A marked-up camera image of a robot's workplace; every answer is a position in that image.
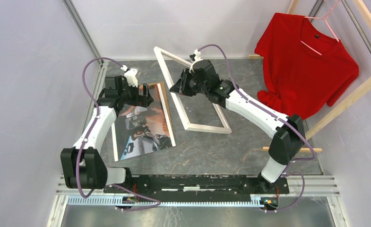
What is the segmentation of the brown cardboard backing board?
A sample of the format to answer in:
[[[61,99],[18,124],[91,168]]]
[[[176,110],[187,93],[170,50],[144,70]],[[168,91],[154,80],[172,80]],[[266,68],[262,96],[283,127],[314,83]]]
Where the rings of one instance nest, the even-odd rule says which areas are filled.
[[[142,127],[148,136],[173,138],[173,126],[164,84],[163,82],[156,82],[148,86],[154,101],[142,112],[145,118]]]

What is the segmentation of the colour photo print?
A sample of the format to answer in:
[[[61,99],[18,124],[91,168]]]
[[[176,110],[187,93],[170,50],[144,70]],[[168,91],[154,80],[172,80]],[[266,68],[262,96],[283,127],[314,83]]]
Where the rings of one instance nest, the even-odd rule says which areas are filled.
[[[113,161],[146,155],[176,146],[163,82],[149,85],[148,107],[126,106],[112,124]]]

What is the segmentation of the white wooden picture frame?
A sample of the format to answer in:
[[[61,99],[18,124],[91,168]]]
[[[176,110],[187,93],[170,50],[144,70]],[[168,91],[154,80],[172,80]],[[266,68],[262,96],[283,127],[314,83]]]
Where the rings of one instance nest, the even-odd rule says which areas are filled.
[[[168,57],[170,60],[174,60],[175,62],[185,66],[186,68],[189,68],[191,66],[191,63],[186,61],[185,59],[182,59],[179,56],[176,56],[166,50],[163,50],[160,47],[155,46],[154,47],[154,53],[156,56],[156,59],[158,61],[158,64],[160,66],[160,69],[162,71],[163,77],[165,79],[165,82],[168,86],[168,88],[171,88],[174,85],[174,81],[171,77],[171,74],[169,72],[169,69],[167,67],[167,64],[165,62],[164,57]],[[203,125],[203,124],[194,124],[189,121],[189,118],[187,116],[187,113],[184,109],[184,106],[180,100],[180,96],[176,93],[170,92],[172,99],[174,101],[174,105],[176,107],[176,110],[179,114],[181,123],[186,131],[196,131],[196,132],[209,132],[209,133],[218,133],[218,134],[230,134],[232,132],[232,129],[230,128],[230,125],[227,122],[226,117],[224,116],[221,108],[217,104],[213,104],[213,107],[223,125],[223,127],[217,127],[217,126],[210,126],[210,125]]]

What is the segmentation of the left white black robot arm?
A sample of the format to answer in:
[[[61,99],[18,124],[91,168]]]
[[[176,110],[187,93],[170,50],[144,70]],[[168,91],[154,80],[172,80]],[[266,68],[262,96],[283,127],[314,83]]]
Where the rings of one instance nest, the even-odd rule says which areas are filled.
[[[125,105],[148,107],[153,102],[148,84],[135,85],[125,76],[107,77],[93,98],[93,114],[83,134],[60,153],[65,184],[71,189],[102,189],[108,179],[100,156],[105,137]]]

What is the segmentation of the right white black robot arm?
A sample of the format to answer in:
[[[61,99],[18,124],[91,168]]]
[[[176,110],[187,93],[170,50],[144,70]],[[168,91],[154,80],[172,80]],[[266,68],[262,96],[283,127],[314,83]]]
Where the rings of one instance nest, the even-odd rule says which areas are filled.
[[[272,192],[281,174],[304,145],[302,119],[288,116],[258,102],[229,79],[220,79],[210,60],[193,63],[184,69],[170,92],[182,96],[203,94],[211,103],[233,111],[262,129],[272,140],[269,159],[257,177],[264,193]]]

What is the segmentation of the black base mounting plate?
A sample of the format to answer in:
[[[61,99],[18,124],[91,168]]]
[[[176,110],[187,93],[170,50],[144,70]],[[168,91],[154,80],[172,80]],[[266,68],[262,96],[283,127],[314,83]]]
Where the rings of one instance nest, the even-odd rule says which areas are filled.
[[[161,202],[241,202],[290,192],[286,178],[266,185],[256,175],[132,175],[121,186]]]

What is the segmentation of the aluminium rail frame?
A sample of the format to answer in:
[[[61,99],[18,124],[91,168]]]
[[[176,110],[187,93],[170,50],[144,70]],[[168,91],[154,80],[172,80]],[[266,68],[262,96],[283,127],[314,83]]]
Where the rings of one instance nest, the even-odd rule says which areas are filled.
[[[326,198],[336,226],[348,225],[335,179],[329,175],[280,177],[267,190],[261,189],[255,175],[133,175],[120,187],[107,185],[87,198],[68,188],[61,179],[47,226],[59,227],[68,205],[137,207],[239,207],[263,209],[270,201],[294,197],[289,208],[303,197]]]

